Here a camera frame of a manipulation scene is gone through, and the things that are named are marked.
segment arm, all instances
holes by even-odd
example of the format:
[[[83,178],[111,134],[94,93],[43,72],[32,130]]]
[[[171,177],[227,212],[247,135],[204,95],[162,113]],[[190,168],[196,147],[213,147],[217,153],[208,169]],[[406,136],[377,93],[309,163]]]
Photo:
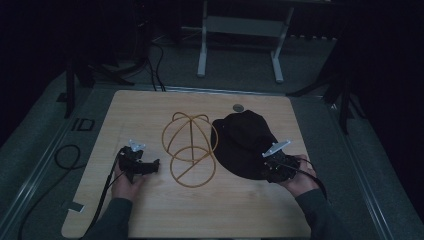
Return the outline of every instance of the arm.
[[[307,162],[300,169],[316,177]],[[298,173],[293,179],[280,183],[295,197],[311,227],[311,239],[352,239],[349,231],[331,208],[318,185],[308,176]]]
[[[133,202],[141,189],[145,176],[128,180],[118,164],[115,167],[115,182],[112,185],[112,200],[102,218],[82,238],[84,240],[126,240],[128,239],[128,221]]]

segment sleeve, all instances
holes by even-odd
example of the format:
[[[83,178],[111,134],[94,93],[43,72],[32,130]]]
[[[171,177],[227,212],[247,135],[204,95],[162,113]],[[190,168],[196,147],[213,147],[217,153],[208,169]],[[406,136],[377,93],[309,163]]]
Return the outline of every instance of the sleeve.
[[[298,196],[296,201],[311,227],[311,239],[352,239],[320,189],[306,192]]]
[[[87,232],[83,240],[127,240],[128,221],[132,202],[124,198],[114,198],[109,202],[101,219]]]

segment white desk leg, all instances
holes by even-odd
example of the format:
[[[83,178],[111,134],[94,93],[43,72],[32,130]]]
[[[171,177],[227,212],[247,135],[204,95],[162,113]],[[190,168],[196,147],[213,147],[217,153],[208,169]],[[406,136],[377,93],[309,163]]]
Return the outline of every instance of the white desk leg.
[[[200,49],[199,66],[197,68],[197,77],[204,77],[206,72],[206,57],[208,49],[206,47],[206,24],[207,24],[207,6],[208,1],[203,1],[203,21],[202,21],[202,47]]]
[[[289,9],[286,21],[281,27],[281,34],[278,39],[277,48],[275,49],[275,51],[271,51],[272,66],[274,68],[275,81],[277,83],[282,83],[284,81],[283,73],[281,72],[280,60],[278,59],[278,57],[280,56],[281,48],[283,47],[284,40],[286,39],[286,34],[287,34],[287,30],[289,29],[293,11],[294,11],[294,8]]]

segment person's left hand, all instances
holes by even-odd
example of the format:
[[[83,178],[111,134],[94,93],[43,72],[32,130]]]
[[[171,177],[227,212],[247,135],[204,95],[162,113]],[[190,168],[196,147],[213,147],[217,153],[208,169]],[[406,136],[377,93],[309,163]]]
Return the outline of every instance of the person's left hand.
[[[116,164],[115,178],[119,177],[112,185],[112,198],[125,198],[134,202],[137,194],[140,192],[141,186],[147,178],[147,175],[143,175],[141,177],[135,176],[133,183],[131,183],[127,176],[125,176],[125,173],[120,176],[121,174],[122,171],[119,168],[119,164]]]

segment wooden table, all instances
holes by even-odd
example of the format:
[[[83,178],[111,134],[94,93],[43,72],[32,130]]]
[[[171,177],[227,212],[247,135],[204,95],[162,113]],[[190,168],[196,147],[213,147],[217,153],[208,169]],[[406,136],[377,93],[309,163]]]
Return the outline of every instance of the wooden table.
[[[205,114],[212,122],[234,113],[234,104],[262,115],[279,141],[290,139],[292,143],[284,149],[287,154],[307,154],[290,100],[286,97],[118,91],[74,197],[74,202],[85,208],[81,213],[68,212],[62,234],[68,238],[84,234],[116,153],[132,139],[147,145],[142,158],[144,162],[159,158],[161,165],[159,173],[148,178],[134,203],[129,223],[130,237],[308,237],[310,228],[301,209],[290,193],[277,184],[237,177],[218,162],[211,181],[201,187],[184,187],[171,176],[172,157],[164,150],[162,132],[174,113]],[[177,128],[170,125],[166,131],[169,134],[165,133],[164,139],[169,140]],[[209,136],[210,127],[205,128]],[[204,144],[201,134],[195,132],[193,136],[195,144]],[[173,147],[186,146],[183,142],[177,137]],[[204,163],[203,168],[193,168],[184,181],[210,176],[212,158]],[[190,163],[178,163],[174,170],[187,168],[187,164]],[[103,209],[109,201],[110,192]]]

